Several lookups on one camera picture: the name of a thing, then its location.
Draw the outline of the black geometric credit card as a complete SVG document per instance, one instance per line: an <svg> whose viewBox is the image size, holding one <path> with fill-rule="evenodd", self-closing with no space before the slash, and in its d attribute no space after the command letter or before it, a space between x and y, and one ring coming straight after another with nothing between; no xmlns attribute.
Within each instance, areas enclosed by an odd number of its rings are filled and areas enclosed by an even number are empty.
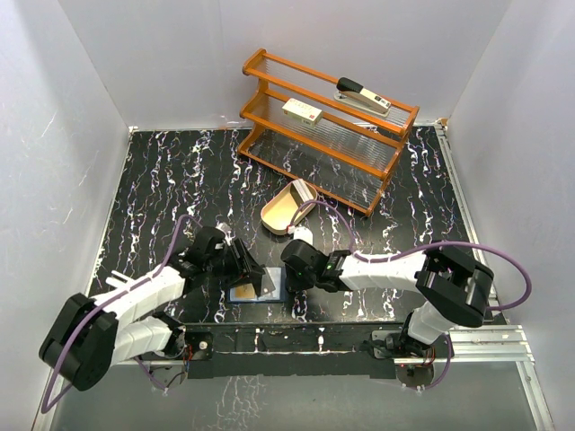
<svg viewBox="0 0 575 431"><path fill-rule="evenodd" d="M261 297L265 299L277 298L279 289L276 287L275 279L270 275L265 275L261 279Z"/></svg>

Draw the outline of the blue card holder wallet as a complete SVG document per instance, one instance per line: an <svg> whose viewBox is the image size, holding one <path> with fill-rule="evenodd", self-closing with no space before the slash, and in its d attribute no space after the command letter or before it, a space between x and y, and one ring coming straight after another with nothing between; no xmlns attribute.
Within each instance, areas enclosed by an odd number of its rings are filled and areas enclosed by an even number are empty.
<svg viewBox="0 0 575 431"><path fill-rule="evenodd" d="M229 303L281 303L287 298L286 270L282 267L265 268L262 277L261 295L256 295L252 284L230 289L227 293Z"/></svg>

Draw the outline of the orange credit card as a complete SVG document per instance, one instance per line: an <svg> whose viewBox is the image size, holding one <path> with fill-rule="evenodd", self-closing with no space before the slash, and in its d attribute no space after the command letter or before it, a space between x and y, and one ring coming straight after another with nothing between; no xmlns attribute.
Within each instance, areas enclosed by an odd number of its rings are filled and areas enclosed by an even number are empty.
<svg viewBox="0 0 575 431"><path fill-rule="evenodd" d="M257 295L255 294L255 291L252 286L237 287L234 291L234 294L238 300L242 301L243 300L249 301L257 298Z"/></svg>

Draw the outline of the stack of credit cards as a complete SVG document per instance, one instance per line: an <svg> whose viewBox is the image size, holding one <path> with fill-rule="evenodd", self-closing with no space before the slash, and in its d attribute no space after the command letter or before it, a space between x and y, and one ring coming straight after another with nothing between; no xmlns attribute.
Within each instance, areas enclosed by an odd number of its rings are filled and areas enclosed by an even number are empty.
<svg viewBox="0 0 575 431"><path fill-rule="evenodd" d="M310 188L304 180L293 180L291 182L291 187L292 192L295 194L296 200L299 201L300 204L306 201L316 200L316 193L314 188Z"/></svg>

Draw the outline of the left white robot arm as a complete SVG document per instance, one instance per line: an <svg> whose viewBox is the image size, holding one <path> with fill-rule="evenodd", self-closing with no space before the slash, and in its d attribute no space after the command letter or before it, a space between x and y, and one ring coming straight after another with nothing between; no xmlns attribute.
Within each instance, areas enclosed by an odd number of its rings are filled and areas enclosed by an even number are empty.
<svg viewBox="0 0 575 431"><path fill-rule="evenodd" d="M188 294L198 277L224 289L251 286L266 293L267 271L240 239L218 228L199 229L191 246L170 251L168 260L142 277L120 281L106 294L69 297L40 345L39 357L74 388L92 388L114 365L154 353L182 356L184 326L161 306Z"/></svg>

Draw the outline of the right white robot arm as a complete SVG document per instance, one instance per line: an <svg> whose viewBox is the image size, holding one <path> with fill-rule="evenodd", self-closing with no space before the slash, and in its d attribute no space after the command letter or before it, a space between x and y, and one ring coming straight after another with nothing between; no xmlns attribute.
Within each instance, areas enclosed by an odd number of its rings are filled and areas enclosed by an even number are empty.
<svg viewBox="0 0 575 431"><path fill-rule="evenodd" d="M282 251L287 289L320 288L329 293L368 288L412 291L425 298L411 311L401 330L371 341L383 357L423 357L433 343L455 326L479 328L489 304L493 271L454 245L432 243L406 256L328 255L303 240Z"/></svg>

